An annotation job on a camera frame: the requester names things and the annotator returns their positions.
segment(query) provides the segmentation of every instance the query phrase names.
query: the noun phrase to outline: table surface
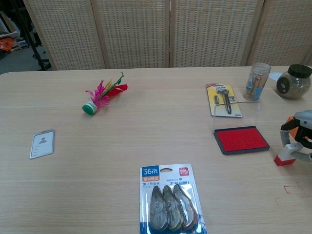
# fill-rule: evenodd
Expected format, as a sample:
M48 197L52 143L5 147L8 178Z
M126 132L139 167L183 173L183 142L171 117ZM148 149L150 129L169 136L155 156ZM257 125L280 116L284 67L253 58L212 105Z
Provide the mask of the table surface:
M286 66L272 71L286 71ZM311 109L279 97L268 80L258 128L269 151L224 156L212 134L207 83L232 84L238 101L250 67L123 69L129 90L93 117L86 89L121 70L0 76L0 233L139 232L139 169L192 164L210 234L311 233L312 165L277 167L279 128ZM55 130L55 149L30 160L33 134Z

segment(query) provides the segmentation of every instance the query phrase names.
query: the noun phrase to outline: woven room divider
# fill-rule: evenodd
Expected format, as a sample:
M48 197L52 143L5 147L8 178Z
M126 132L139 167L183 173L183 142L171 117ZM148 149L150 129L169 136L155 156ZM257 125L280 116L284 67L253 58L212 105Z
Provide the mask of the woven room divider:
M312 0L266 0L248 65L306 63L312 43Z
M104 69L90 0L24 0L54 70Z
M172 0L170 66L245 65L263 0Z
M91 0L107 68L169 66L169 0Z

